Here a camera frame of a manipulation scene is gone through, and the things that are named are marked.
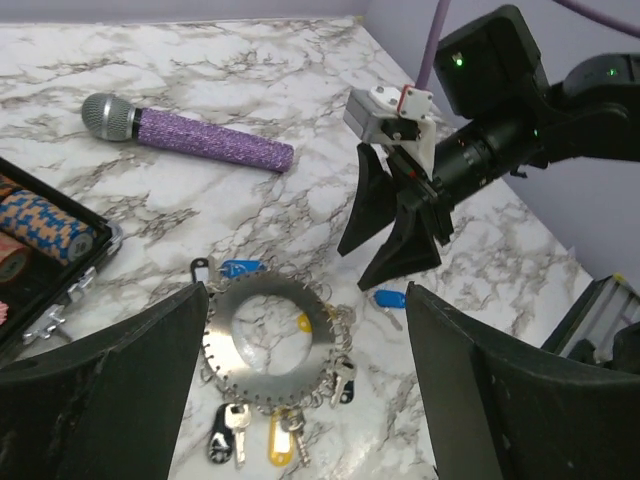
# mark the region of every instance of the white marble surface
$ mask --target white marble surface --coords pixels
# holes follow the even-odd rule
[[[120,222],[126,233],[96,293],[70,315],[73,337],[175,291],[189,281],[191,259],[210,253],[277,255],[329,284],[333,303],[357,311],[356,398],[335,411],[308,412],[311,468],[296,460],[285,469],[271,466],[267,419],[257,415],[244,470],[208,464],[203,440],[220,398],[194,379],[171,477],[433,478],[405,315],[376,311],[356,288],[384,236],[346,258],[336,252],[357,182],[357,138],[342,122],[348,90],[407,81],[365,30],[354,19],[25,25],[0,27],[0,44],[0,155]],[[79,114],[96,91],[289,142],[296,164],[275,175],[96,140]],[[441,135],[449,131],[441,124]],[[460,205],[453,218],[443,265],[412,279],[479,320],[540,344],[589,277],[502,181]],[[282,317],[288,330],[280,331],[264,320],[256,332],[267,347],[300,334],[292,319]]]

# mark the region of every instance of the microphone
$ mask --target microphone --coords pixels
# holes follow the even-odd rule
[[[107,93],[89,95],[82,121],[96,137],[112,142],[134,139],[142,145],[224,162],[286,172],[293,147],[210,123],[131,103]]]

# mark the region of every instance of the silver microphone grille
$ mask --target silver microphone grille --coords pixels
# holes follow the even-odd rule
[[[89,95],[82,104],[82,121],[96,137],[112,142],[129,140],[136,108],[108,93]]]

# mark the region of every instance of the gray wall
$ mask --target gray wall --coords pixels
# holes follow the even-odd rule
[[[363,15],[369,0],[0,0],[6,22],[162,22]]]
[[[640,24],[639,0],[580,0],[627,22]],[[365,26],[415,78],[436,0],[372,0]],[[591,23],[550,0],[452,0],[445,32],[504,3],[517,5],[536,38],[551,82],[582,60],[605,52],[640,52],[640,41]],[[429,88],[453,119],[435,75]],[[461,124],[464,119],[454,119]],[[547,170],[528,169],[529,179],[507,182],[596,277],[622,271],[640,284],[640,164],[575,159]]]

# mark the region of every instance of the purple microphone handle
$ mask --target purple microphone handle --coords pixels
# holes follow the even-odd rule
[[[138,143],[223,162],[286,172],[293,147],[173,113],[143,108]]]

